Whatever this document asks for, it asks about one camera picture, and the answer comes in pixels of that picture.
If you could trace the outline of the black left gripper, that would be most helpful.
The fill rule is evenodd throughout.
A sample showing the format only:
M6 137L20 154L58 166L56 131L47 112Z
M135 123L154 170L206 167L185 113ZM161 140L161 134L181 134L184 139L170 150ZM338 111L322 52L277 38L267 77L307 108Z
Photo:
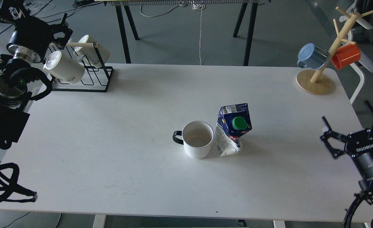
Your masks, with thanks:
M73 33L66 18L67 13L59 24L48 24L31 16L24 7L23 0L3 0L0 6L0 22L15 27L6 45L8 52L15 58L20 54L27 55L27 61L31 64L43 61L51 43L64 50Z

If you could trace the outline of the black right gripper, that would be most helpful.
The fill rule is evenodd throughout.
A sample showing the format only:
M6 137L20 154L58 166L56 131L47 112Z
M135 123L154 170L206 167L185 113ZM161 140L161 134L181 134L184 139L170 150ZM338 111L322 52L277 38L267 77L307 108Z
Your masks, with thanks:
M369 101L364 104L373 114L373 106ZM365 181L373 181L373 124L371 128L343 135L332 130L329 122L322 116L324 127L320 140L334 159L343 154L349 155L361 177Z

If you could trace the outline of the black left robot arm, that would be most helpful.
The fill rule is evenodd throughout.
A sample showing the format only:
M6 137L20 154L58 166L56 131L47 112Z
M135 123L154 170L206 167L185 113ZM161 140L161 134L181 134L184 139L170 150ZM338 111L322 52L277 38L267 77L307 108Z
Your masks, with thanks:
M29 101L43 99L52 92L52 81L33 63L45 63L50 44L62 50L73 31L65 13L58 24L30 14L23 0L3 0L0 23L14 26L6 48L0 55L0 149L18 142L28 121L24 110ZM37 193L18 184L20 169L15 163L0 164L0 203L35 202Z

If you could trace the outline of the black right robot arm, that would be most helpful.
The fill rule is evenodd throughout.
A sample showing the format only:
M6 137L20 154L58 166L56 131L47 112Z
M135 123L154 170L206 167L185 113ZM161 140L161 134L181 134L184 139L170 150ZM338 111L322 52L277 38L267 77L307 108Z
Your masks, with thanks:
M371 103L367 100L364 103L373 114ZM349 155L362 177L358 182L361 191L354 195L355 199L347 209L343 220L342 227L350 228L353 215L360 204L365 201L373 205L373 123L371 128L343 135L333 131L325 117L322 117L322 121L325 127L320 140L324 146L334 159L344 154Z

